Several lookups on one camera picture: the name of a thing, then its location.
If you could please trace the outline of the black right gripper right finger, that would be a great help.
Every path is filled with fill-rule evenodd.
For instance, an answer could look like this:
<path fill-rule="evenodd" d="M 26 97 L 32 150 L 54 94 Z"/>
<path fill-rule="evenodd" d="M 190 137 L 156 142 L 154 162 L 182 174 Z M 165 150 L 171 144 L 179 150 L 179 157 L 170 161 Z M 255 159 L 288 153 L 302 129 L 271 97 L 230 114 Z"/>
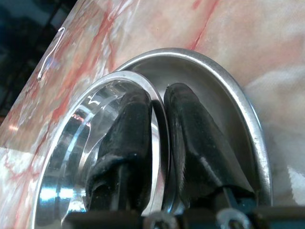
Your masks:
<path fill-rule="evenodd" d="M 197 95 L 183 83 L 170 85 L 164 105 L 179 199 L 187 208 L 226 204 L 255 206 L 255 194 L 228 140 Z"/>

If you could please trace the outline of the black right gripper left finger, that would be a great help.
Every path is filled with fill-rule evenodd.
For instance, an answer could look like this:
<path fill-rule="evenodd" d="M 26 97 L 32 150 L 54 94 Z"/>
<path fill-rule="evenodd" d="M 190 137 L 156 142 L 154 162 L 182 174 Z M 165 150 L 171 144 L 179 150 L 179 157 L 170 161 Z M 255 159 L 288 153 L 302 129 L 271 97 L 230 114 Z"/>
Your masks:
<path fill-rule="evenodd" d="M 152 102 L 145 90 L 122 97 L 86 181 L 88 210 L 146 208 L 152 186 L 151 119 Z"/>

